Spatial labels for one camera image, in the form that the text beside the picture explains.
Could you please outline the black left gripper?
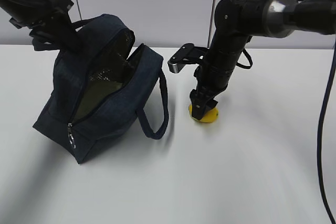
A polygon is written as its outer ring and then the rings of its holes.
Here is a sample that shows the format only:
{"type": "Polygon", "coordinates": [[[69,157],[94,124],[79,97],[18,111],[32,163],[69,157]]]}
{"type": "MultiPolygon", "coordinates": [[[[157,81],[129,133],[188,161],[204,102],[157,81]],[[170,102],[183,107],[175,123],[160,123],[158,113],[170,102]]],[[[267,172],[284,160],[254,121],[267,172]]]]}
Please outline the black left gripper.
{"type": "Polygon", "coordinates": [[[55,40],[71,51],[80,50],[80,38],[69,11],[72,0],[10,0],[9,22],[17,29],[28,28],[34,40],[55,40]]]}

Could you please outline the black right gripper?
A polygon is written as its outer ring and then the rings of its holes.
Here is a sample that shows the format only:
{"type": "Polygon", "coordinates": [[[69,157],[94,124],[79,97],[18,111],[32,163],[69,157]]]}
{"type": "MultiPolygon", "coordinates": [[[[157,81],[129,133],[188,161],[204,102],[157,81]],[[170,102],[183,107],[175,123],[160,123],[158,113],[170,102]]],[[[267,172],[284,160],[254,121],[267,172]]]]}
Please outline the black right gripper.
{"type": "Polygon", "coordinates": [[[202,119],[218,102],[214,98],[228,86],[228,64],[198,64],[194,71],[196,88],[190,92],[192,117],[202,119]]]}

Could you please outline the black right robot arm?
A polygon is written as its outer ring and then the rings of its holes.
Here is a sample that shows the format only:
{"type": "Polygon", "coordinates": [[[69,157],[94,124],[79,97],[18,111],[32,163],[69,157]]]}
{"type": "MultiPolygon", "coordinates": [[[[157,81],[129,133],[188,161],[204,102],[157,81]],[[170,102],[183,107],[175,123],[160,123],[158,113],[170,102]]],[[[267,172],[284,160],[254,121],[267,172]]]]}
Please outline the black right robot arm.
{"type": "Polygon", "coordinates": [[[214,98],[226,90],[253,36],[286,38],[295,30],[333,35],[335,0],[221,0],[214,21],[215,33],[190,93],[192,117],[197,120],[216,107],[214,98]]]}

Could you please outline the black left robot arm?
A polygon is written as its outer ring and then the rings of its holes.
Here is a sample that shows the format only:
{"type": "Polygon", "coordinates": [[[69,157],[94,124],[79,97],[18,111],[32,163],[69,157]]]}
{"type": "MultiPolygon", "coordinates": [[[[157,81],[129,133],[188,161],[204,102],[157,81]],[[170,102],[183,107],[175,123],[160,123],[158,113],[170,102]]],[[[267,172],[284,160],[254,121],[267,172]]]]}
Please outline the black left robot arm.
{"type": "Polygon", "coordinates": [[[1,0],[3,9],[17,29],[30,29],[36,51],[79,51],[82,43],[69,11],[72,0],[1,0]]]}

